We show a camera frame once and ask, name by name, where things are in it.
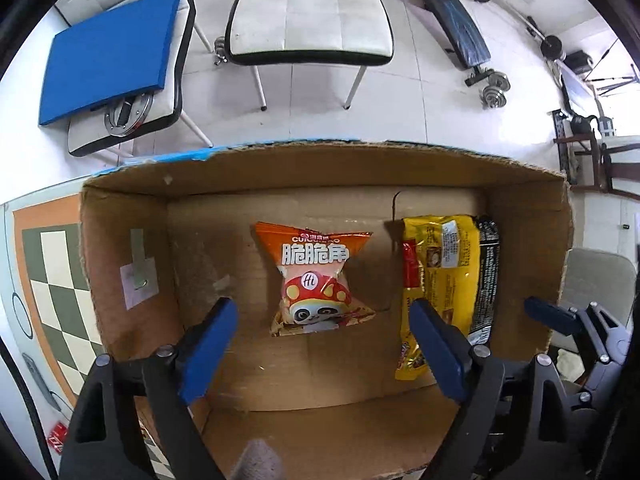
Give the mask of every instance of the yellow snack bag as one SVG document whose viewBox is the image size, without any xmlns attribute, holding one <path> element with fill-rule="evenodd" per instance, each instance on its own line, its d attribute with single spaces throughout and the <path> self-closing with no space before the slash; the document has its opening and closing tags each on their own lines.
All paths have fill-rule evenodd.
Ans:
<svg viewBox="0 0 640 480">
<path fill-rule="evenodd" d="M 499 238 L 489 218 L 404 218 L 401 355 L 396 379 L 413 380 L 427 369 L 409 329 L 409 308 L 427 299 L 442 319 L 471 344 L 489 339 L 497 288 Z"/>
</svg>

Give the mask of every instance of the red label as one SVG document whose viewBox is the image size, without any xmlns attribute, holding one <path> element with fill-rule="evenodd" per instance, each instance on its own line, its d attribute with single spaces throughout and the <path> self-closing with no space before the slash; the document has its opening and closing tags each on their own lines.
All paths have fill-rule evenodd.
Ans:
<svg viewBox="0 0 640 480">
<path fill-rule="evenodd" d="M 420 267 L 418 256 L 415 254 L 415 240 L 402 242 L 402 259 L 404 260 L 404 288 L 420 286 Z"/>
<path fill-rule="evenodd" d="M 49 436 L 47 437 L 47 442 L 49 445 L 58 453 L 62 454 L 62 447 L 65 443 L 66 439 L 66 426 L 62 424 L 62 422 L 57 423 Z"/>
</svg>

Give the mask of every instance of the panda eye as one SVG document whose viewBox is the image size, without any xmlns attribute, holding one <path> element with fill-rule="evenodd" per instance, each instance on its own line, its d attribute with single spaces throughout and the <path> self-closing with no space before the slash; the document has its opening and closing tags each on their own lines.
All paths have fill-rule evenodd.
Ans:
<svg viewBox="0 0 640 480">
<path fill-rule="evenodd" d="M 318 309 L 318 314 L 322 314 L 323 316 L 330 316 L 331 314 L 338 314 L 338 310 L 330 306 L 324 306 Z"/>
<path fill-rule="evenodd" d="M 309 317 L 309 311 L 306 308 L 301 308 L 293 315 L 293 319 L 300 322 Z"/>
</svg>

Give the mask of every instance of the screw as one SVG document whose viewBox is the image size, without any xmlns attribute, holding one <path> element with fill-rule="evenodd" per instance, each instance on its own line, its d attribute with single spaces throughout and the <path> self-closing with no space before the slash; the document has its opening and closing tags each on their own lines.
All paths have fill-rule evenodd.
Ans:
<svg viewBox="0 0 640 480">
<path fill-rule="evenodd" d="M 551 357 L 549 357 L 546 354 L 538 354 L 538 355 L 536 355 L 536 361 L 538 361 L 538 363 L 543 365 L 543 366 L 549 366 L 553 362 L 551 360 Z"/>
<path fill-rule="evenodd" d="M 474 354 L 477 357 L 485 358 L 491 355 L 491 350 L 487 346 L 484 345 L 476 345 L 474 346 Z"/>
<path fill-rule="evenodd" d="M 158 357 L 169 357 L 174 354 L 174 346 L 173 345 L 162 345 L 158 350 L 156 350 L 156 355 Z"/>
<path fill-rule="evenodd" d="M 95 358 L 95 363 L 98 366 L 106 366 L 111 361 L 111 356 L 109 354 L 100 354 L 97 358 Z"/>
</svg>

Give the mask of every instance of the checkerboard pattern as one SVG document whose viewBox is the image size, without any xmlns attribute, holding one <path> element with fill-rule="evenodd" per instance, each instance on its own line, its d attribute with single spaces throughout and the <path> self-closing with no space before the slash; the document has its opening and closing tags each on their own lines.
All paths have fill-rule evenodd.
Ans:
<svg viewBox="0 0 640 480">
<path fill-rule="evenodd" d="M 51 352 L 76 395 L 96 356 L 104 353 L 89 286 L 80 263 L 78 224 L 24 229 L 22 246 L 31 290 Z M 175 478 L 141 425 L 159 480 Z"/>
</svg>

